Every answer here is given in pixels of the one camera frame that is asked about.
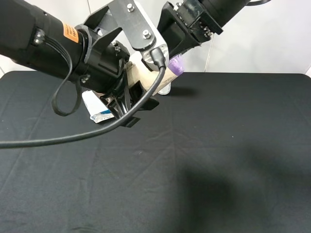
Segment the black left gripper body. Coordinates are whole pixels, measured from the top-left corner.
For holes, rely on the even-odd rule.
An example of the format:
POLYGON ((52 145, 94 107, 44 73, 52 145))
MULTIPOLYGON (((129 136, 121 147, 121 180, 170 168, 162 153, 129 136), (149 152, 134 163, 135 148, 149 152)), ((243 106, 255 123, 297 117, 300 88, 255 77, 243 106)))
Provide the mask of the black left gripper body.
POLYGON ((76 26, 84 39, 84 49, 75 74, 82 87, 98 93, 108 93, 118 85, 129 61, 128 49, 115 38, 122 31, 115 28, 104 31, 102 36, 86 25, 76 26))

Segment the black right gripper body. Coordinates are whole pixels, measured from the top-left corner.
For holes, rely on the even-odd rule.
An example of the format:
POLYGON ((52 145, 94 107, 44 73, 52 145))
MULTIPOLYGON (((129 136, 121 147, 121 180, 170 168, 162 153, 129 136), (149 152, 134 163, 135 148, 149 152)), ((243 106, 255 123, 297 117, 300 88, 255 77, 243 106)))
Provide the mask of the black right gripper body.
POLYGON ((200 46, 215 33, 223 32, 198 0, 185 0, 177 5, 166 2, 161 10, 157 29, 167 43, 170 57, 200 46))

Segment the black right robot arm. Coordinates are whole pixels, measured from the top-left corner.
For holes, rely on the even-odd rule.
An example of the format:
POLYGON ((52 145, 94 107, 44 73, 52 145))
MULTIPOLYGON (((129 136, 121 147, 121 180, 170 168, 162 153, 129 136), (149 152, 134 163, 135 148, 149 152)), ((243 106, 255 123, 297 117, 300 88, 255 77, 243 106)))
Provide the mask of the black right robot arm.
POLYGON ((223 26, 242 8, 267 3, 267 0, 184 0, 166 2, 161 10, 158 31, 173 58, 220 35, 223 26))

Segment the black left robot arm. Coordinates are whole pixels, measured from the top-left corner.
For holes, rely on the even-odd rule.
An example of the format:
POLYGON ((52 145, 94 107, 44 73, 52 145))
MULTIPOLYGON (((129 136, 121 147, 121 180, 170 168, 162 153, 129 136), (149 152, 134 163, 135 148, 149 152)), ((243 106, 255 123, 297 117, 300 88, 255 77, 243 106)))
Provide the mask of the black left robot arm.
POLYGON ((132 1, 114 0, 72 27, 24 0, 0 3, 0 53, 15 63, 72 82, 77 110, 82 89, 93 90, 115 118, 143 99, 141 84, 128 84, 128 49, 116 40, 120 32, 156 69, 150 52, 162 44, 146 15, 132 1))

